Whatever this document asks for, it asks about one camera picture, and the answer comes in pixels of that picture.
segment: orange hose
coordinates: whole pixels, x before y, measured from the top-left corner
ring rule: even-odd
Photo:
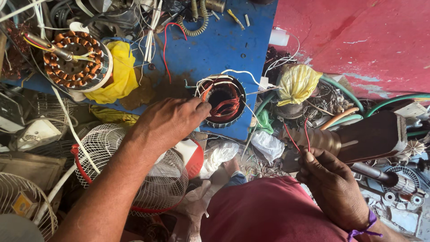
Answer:
[[[336,122],[337,120],[345,117],[346,115],[352,113],[352,112],[356,112],[359,111],[359,108],[351,108],[348,109],[346,111],[344,111],[341,114],[338,114],[336,116],[334,116],[330,121],[328,121],[327,123],[325,123],[323,126],[321,126],[321,128],[319,128],[320,130],[325,130],[326,128],[330,127],[330,125],[332,125],[334,122]]]

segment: bare foot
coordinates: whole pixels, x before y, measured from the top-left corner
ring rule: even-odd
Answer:
[[[223,163],[227,175],[231,177],[235,171],[240,171],[236,157]]]

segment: red shirt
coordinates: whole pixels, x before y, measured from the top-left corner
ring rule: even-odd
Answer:
[[[299,184],[286,184],[294,181],[259,178],[222,188],[202,218],[202,242],[347,241]]]

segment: coiled copper winding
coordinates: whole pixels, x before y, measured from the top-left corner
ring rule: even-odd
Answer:
[[[83,45],[88,52],[95,52],[88,55],[89,58],[94,59],[95,63],[88,61],[82,71],[77,74],[69,74],[61,70],[57,63],[57,56],[55,54],[46,53],[43,56],[46,73],[55,83],[66,87],[82,86],[88,81],[91,81],[97,76],[97,73],[100,72],[102,65],[103,52],[99,47],[100,44],[88,33],[68,31],[64,34],[58,34],[55,36],[53,41],[53,44],[59,48],[64,48],[68,44],[75,43]]]

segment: human hand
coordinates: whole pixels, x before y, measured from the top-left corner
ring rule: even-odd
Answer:
[[[344,230],[365,229],[369,208],[351,169],[323,149],[311,147],[303,154],[296,179],[309,187],[321,210]]]
[[[158,158],[196,129],[211,108],[198,97],[166,98],[147,107],[124,139],[137,141]]]

